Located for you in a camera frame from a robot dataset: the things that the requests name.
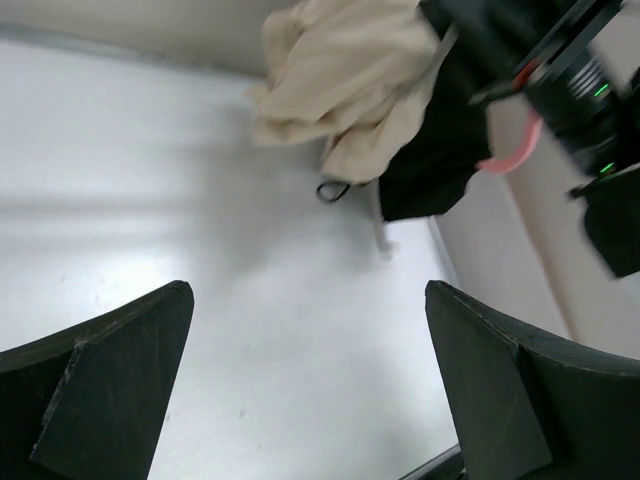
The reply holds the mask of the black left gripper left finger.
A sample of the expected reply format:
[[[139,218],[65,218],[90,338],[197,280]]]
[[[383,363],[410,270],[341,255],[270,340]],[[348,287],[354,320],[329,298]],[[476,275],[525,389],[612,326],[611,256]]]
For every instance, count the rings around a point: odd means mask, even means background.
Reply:
[[[147,478],[193,311],[173,281],[2,352],[2,478]]]

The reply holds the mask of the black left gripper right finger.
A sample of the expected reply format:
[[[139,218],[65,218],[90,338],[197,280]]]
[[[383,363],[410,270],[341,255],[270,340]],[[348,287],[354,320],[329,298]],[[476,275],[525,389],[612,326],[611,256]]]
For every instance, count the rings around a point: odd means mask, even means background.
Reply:
[[[442,281],[426,316],[469,479],[636,479],[639,363]]]

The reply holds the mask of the beige trousers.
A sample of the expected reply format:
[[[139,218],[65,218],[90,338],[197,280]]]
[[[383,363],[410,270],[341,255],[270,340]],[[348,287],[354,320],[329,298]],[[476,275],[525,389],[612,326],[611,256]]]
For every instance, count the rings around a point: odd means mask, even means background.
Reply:
[[[256,144],[323,139],[323,175],[360,184],[418,133],[442,60],[417,2],[302,1],[272,13],[262,39]]]

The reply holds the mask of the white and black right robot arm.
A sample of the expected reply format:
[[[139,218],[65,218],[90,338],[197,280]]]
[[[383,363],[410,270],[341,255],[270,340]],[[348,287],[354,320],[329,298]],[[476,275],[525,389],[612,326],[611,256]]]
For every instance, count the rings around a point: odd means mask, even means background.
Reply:
[[[438,34],[461,46],[470,103],[522,95],[589,183],[589,242],[617,279],[639,273],[639,78],[619,87],[591,47],[619,1],[427,1]]]

